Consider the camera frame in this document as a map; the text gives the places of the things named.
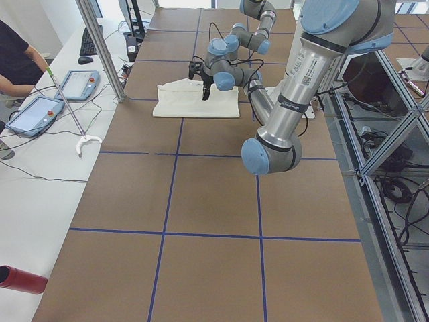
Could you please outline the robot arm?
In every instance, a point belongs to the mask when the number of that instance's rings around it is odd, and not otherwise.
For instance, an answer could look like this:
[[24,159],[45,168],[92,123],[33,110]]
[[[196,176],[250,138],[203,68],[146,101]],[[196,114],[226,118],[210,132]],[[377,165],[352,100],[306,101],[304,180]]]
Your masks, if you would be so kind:
[[223,39],[213,39],[200,66],[203,97],[210,88],[229,91],[242,87],[260,122],[254,138],[246,140],[241,158],[256,175],[296,167],[302,147],[296,135],[303,114],[315,96],[332,61],[347,54],[366,54],[388,47],[393,40],[394,1],[306,1],[300,12],[301,49],[293,68],[271,99],[258,72],[238,66],[240,47],[265,54],[276,13],[269,1],[242,1],[241,13],[259,21],[256,32],[236,24]]
[[238,49],[240,47],[247,48],[251,52],[258,54],[267,54],[271,46],[269,35],[277,19],[274,6],[266,0],[241,1],[240,12],[257,20],[259,25],[254,32],[250,32],[243,24],[236,23],[224,38],[228,49],[226,57],[232,64],[240,62],[238,59]]

